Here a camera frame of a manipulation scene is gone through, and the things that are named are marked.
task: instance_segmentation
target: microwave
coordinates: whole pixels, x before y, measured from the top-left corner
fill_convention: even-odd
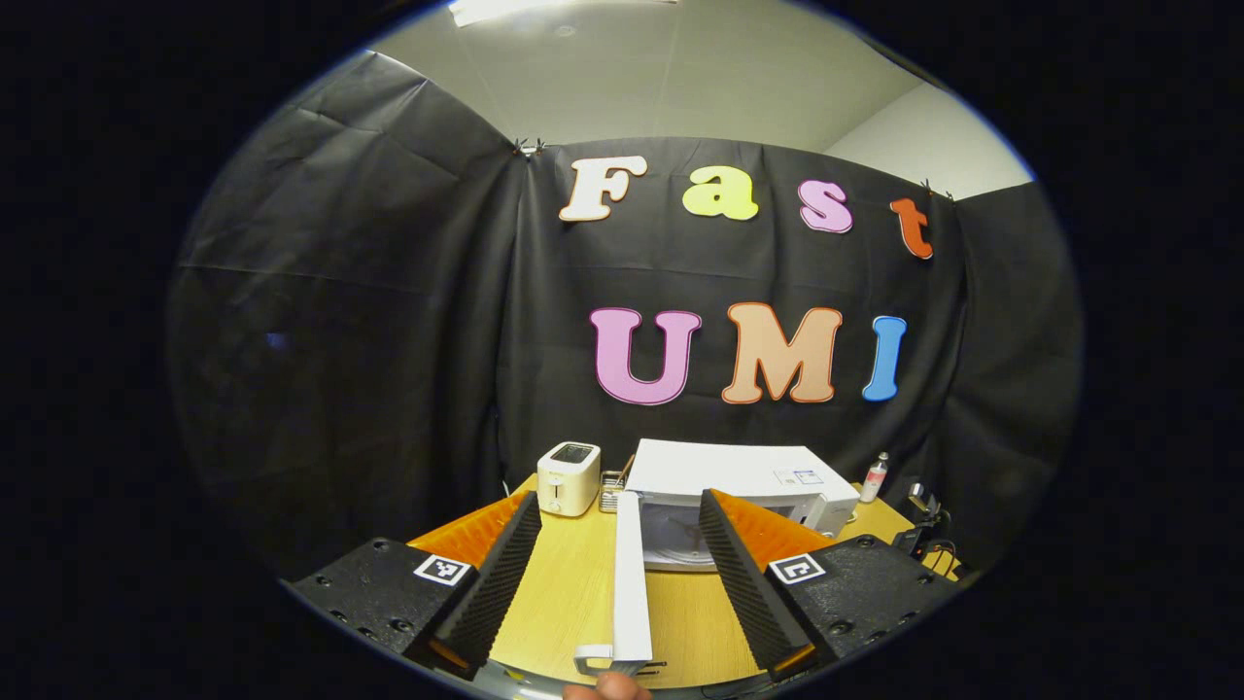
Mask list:
[[[634,675],[652,661],[644,571],[715,572],[700,535],[705,489],[837,538],[860,494],[807,448],[641,440],[618,495],[613,639],[575,648],[578,673]]]
[[[715,489],[836,538],[860,494],[804,446],[641,440],[626,480],[639,504],[648,571],[715,572],[699,531],[700,495]]]

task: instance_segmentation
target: white bottle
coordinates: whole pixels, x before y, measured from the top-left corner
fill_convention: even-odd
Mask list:
[[[889,455],[882,453],[877,455],[877,463],[868,470],[868,479],[863,482],[863,489],[860,490],[860,502],[872,504],[877,499],[877,490],[881,489],[881,482],[886,481],[886,460]]]

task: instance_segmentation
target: orange foam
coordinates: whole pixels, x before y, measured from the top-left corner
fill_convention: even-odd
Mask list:
[[[526,491],[516,492],[509,499],[484,506],[422,535],[407,545],[429,555],[465,562],[479,569],[526,495]]]
[[[739,533],[748,553],[764,571],[769,562],[806,555],[835,545],[833,540],[750,501],[709,490]]]

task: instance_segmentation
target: human hand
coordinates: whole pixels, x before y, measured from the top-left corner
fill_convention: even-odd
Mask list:
[[[639,688],[626,674],[606,671],[596,679],[596,690],[567,685],[561,690],[561,700],[652,700],[652,691]]]

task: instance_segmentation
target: toaster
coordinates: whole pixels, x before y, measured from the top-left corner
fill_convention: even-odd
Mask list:
[[[546,513],[582,516],[600,486],[601,449],[596,445],[562,443],[536,464],[536,500]]]

